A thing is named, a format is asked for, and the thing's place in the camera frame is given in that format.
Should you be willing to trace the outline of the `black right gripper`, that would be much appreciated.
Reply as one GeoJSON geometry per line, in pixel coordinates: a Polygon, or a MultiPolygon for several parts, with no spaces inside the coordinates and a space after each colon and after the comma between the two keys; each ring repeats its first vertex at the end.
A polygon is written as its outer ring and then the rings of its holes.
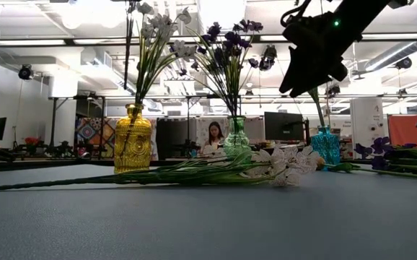
{"type": "Polygon", "coordinates": [[[296,98],[330,78],[343,79],[348,69],[342,64],[343,53],[361,40],[359,21],[340,11],[315,17],[301,13],[283,16],[283,36],[293,43],[289,47],[290,63],[279,87],[296,98]]]}

